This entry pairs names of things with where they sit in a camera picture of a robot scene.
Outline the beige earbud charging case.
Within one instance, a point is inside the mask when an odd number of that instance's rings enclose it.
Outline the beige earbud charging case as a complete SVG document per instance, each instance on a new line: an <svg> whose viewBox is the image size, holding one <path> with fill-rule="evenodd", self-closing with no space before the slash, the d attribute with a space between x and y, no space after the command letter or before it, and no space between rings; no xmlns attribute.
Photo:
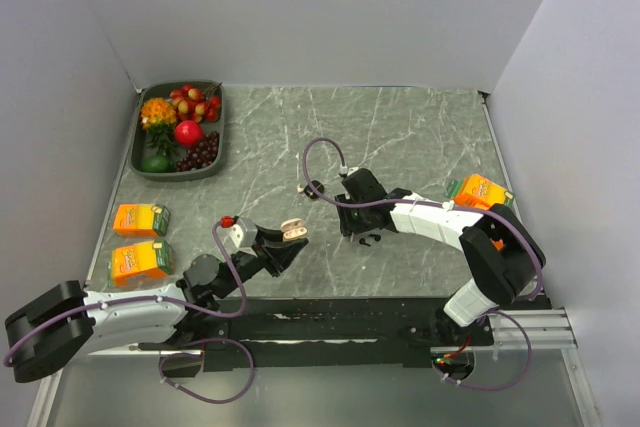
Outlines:
<svg viewBox="0 0 640 427"><path fill-rule="evenodd" d="M280 226L280 230L284 241L301 239L308 233L304 220L301 218L292 218L284 221Z"/></svg>

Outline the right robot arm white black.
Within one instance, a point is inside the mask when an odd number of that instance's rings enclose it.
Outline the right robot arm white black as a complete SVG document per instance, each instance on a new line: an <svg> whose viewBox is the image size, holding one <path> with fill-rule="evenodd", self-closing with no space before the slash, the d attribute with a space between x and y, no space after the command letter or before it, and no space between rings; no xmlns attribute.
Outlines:
<svg viewBox="0 0 640 427"><path fill-rule="evenodd" d="M510 305L540 280L546 258L510 207L487 210L428 200L410 190L390 192L368 169L342 178L346 193L335 197L345 237L388 230L443 243L464 254L471 279L447 300L436 322L438 337L459 345L472 324Z"/></svg>

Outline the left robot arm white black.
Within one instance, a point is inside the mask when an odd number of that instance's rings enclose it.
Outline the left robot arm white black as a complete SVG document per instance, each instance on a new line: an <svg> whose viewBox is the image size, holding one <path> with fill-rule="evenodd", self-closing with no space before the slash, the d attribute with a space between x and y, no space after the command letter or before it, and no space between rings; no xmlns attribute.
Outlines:
<svg viewBox="0 0 640 427"><path fill-rule="evenodd" d="M222 256L201 255L182 276L146 290L96 292L77 281L49 289L5 320L3 359L18 383L48 377L80 356L128 344L192 345L215 319L242 316L245 284L261 271L273 277L288 269L308 245L298 218L277 230L244 217L224 216L212 228Z"/></svg>

